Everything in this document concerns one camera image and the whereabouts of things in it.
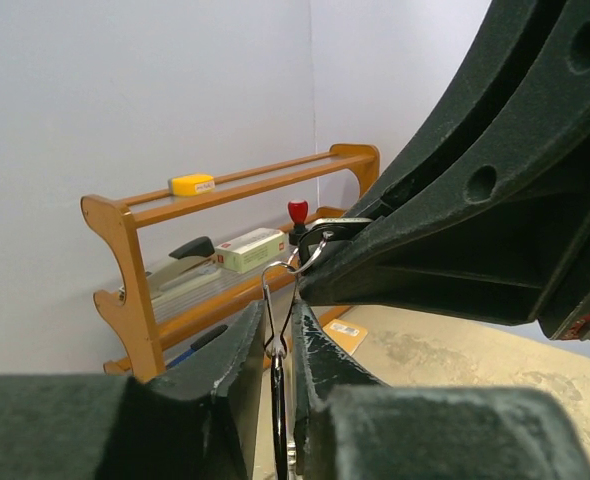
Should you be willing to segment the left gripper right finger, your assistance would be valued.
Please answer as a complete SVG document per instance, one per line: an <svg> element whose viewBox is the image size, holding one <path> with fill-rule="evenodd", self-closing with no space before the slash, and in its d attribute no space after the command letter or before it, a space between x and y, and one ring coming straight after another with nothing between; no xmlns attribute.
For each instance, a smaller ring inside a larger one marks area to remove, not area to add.
<svg viewBox="0 0 590 480"><path fill-rule="evenodd" d="M549 394L393 387L291 316L296 472L306 479L590 479L571 419Z"/></svg>

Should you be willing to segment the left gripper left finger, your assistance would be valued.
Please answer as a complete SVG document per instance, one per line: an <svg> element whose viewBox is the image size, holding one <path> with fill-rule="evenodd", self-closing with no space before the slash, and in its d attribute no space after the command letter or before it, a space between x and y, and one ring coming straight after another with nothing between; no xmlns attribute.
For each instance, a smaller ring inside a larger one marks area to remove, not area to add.
<svg viewBox="0 0 590 480"><path fill-rule="evenodd" d="M248 479L265 307L149 380L0 375L0 479Z"/></svg>

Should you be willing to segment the large silver keyring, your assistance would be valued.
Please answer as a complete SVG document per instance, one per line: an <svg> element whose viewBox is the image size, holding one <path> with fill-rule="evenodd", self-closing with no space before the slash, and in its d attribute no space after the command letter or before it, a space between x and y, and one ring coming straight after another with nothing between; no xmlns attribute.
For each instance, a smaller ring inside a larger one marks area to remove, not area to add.
<svg viewBox="0 0 590 480"><path fill-rule="evenodd" d="M270 335L264 343L264 351L270 361L271 421L275 477L277 479L296 479L296 450L290 443L288 425L289 400L287 399L285 368L288 346L284 335L291 316L291 309L288 310L282 327L278 329L271 300L271 287L267 280L269 271L274 268L284 268L288 274L292 274L295 268L284 261L269 263L261 273L261 288L266 318L270 327Z"/></svg>

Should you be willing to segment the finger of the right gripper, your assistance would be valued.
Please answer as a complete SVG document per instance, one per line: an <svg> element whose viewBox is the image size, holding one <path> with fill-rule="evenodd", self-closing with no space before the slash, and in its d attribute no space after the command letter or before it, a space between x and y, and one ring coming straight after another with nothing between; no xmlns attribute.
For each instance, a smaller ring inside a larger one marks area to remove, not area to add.
<svg viewBox="0 0 590 480"><path fill-rule="evenodd" d="M387 216L448 170L522 83L564 6L552 0L493 1L437 105L347 215Z"/></svg>
<svg viewBox="0 0 590 480"><path fill-rule="evenodd" d="M313 305L386 305L590 340L590 1L437 180L306 272Z"/></svg>

